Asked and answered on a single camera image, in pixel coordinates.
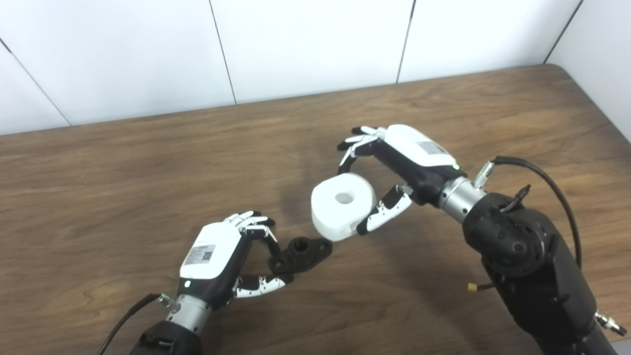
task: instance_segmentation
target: black cable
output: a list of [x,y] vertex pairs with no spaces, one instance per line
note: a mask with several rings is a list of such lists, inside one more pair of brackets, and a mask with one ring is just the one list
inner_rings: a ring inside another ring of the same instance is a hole
[[143,299],[138,301],[138,303],[134,304],[129,309],[129,311],[127,311],[127,313],[121,318],[121,320],[119,320],[119,322],[116,323],[116,325],[114,326],[114,328],[110,332],[110,335],[108,335],[107,338],[105,338],[105,341],[103,342],[103,345],[101,345],[101,348],[97,351],[97,355],[103,355],[103,353],[105,352],[107,347],[110,345],[110,342],[112,342],[112,339],[116,335],[116,332],[118,332],[119,329],[121,329],[122,325],[125,324],[125,322],[131,316],[136,314],[136,312],[138,312],[140,309],[145,307],[147,304],[150,304],[151,302],[154,302],[156,299],[158,299],[160,297],[160,295],[161,294],[159,294],[159,293],[150,293],[147,296],[145,296]]
[[501,157],[498,156],[495,159],[491,160],[493,163],[497,165],[509,164],[509,165],[517,165],[521,167],[525,167],[530,169],[539,175],[542,179],[548,183],[554,194],[557,196],[559,202],[563,205],[563,209],[565,210],[565,214],[567,215],[567,219],[570,222],[570,228],[572,230],[572,239],[574,239],[574,254],[576,258],[576,264],[579,266],[579,269],[582,267],[582,248],[581,248],[581,237],[579,235],[579,228],[576,226],[576,220],[574,219],[574,213],[572,212],[572,208],[570,204],[565,199],[565,196],[561,192],[561,189],[558,188],[557,184],[555,184],[554,180],[550,176],[548,176],[545,171],[541,170],[536,165],[528,162],[527,160],[515,157]]

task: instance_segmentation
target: white wall panel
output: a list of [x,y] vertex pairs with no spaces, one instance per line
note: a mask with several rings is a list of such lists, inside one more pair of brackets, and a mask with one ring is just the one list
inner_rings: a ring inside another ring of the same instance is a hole
[[392,84],[412,0],[212,0],[237,103]]
[[0,33],[72,124],[234,104],[208,0],[2,0]]
[[587,0],[550,56],[631,141],[631,1]]
[[542,64],[580,0],[417,0],[399,81]]
[[0,135],[67,125],[18,61],[0,45]]

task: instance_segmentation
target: silver metal joint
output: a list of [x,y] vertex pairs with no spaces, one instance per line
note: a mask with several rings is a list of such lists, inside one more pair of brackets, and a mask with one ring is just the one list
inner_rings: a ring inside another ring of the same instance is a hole
[[181,325],[195,334],[201,333],[212,313],[208,303],[185,294],[180,295],[170,309],[167,321]]
[[471,180],[464,176],[449,181],[440,192],[439,207],[459,223],[463,223],[473,206],[480,201],[486,191],[475,188]]
[[612,317],[606,316],[598,312],[596,312],[595,317],[596,317],[596,321],[598,322],[598,324],[600,324],[601,327],[605,329],[609,329],[612,332],[622,337],[624,337],[627,334],[627,330],[621,327],[619,324],[617,324],[616,321]]
[[486,162],[478,175],[473,179],[473,187],[476,189],[481,189],[484,184],[487,183],[488,177],[491,176],[493,172],[493,168],[495,167],[495,163],[492,161]]

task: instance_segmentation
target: white robotic hand casing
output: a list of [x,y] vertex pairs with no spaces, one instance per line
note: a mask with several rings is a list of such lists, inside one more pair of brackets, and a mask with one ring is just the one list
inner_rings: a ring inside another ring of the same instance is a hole
[[420,166],[454,165],[456,160],[423,133],[404,124],[386,130],[384,142]]
[[214,279],[228,265],[242,236],[230,223],[217,222],[204,226],[180,267],[185,279]]

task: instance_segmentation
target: black bracket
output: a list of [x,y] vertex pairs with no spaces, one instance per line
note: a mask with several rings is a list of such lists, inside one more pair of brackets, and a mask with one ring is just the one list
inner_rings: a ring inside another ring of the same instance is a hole
[[268,260],[269,269],[276,275],[309,271],[333,252],[333,243],[325,238],[296,237],[287,249]]

